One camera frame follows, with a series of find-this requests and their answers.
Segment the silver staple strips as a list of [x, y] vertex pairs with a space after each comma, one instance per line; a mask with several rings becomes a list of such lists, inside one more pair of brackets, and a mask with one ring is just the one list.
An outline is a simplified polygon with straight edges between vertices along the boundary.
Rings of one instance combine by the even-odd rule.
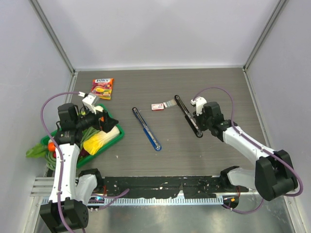
[[172, 100], [163, 102], [163, 105], [165, 108], [170, 108], [170, 107], [177, 105], [177, 103], [176, 103], [175, 99], [172, 99]]

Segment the black stapler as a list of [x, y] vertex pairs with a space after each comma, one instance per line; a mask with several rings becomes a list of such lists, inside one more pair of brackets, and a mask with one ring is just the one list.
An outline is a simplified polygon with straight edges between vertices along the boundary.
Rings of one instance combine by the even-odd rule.
[[177, 103], [177, 105], [180, 107], [180, 109], [183, 112], [183, 114], [185, 115], [185, 119], [188, 122], [188, 124], [190, 125], [190, 127], [193, 130], [193, 132], [196, 135], [196, 137], [202, 138], [203, 137], [202, 131], [199, 129], [199, 127], [196, 124], [193, 116], [190, 114], [190, 112], [186, 108], [186, 106], [183, 103], [183, 101], [181, 100], [180, 96], [179, 95], [175, 95], [174, 96], [174, 100]]

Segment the red white staple box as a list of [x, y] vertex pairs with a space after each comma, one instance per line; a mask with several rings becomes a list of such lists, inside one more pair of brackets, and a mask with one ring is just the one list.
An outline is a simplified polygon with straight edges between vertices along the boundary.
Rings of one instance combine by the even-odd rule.
[[157, 103], [157, 104], [152, 104], [151, 105], [151, 110], [152, 111], [161, 111], [161, 110], [164, 110], [165, 107], [164, 107], [164, 104], [163, 103]]

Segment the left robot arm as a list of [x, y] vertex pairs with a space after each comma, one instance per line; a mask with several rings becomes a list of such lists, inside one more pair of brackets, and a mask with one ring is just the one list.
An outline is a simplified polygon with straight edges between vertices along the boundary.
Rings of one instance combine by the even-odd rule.
[[48, 203], [40, 216], [52, 233], [84, 230], [88, 225], [87, 206], [92, 194], [100, 193], [104, 182], [98, 169], [84, 170], [76, 177], [80, 146], [86, 130], [95, 129], [112, 136], [112, 144], [121, 134], [118, 121], [102, 105], [84, 104], [80, 114], [73, 103], [58, 107], [58, 129], [49, 138], [56, 143], [56, 166]]

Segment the blue stapler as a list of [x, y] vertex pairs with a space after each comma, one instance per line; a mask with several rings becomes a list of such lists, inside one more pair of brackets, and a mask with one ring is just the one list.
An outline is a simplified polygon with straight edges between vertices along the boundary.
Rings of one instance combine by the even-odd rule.
[[147, 136], [148, 140], [150, 141], [154, 150], [161, 151], [162, 146], [161, 146], [160, 142], [157, 140], [157, 138], [155, 137], [153, 132], [150, 130], [149, 126], [147, 125], [146, 121], [144, 120], [144, 118], [142, 117], [142, 115], [140, 114], [138, 109], [136, 107], [133, 107], [132, 112], [135, 115], [135, 117], [137, 118], [137, 120], [140, 122], [140, 124], [143, 128], [143, 131], [146, 134], [146, 136]]

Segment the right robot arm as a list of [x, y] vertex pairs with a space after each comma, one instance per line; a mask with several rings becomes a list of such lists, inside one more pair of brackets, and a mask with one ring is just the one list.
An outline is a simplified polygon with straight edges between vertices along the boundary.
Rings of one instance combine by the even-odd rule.
[[243, 186], [256, 190], [264, 200], [271, 201], [298, 188], [292, 161], [286, 151], [273, 150], [247, 135], [235, 122], [224, 118], [217, 102], [198, 97], [190, 103], [196, 109], [193, 117], [201, 131], [210, 131], [254, 165], [253, 170], [239, 166], [223, 170], [223, 177], [219, 180], [222, 190], [229, 192], [236, 186]]

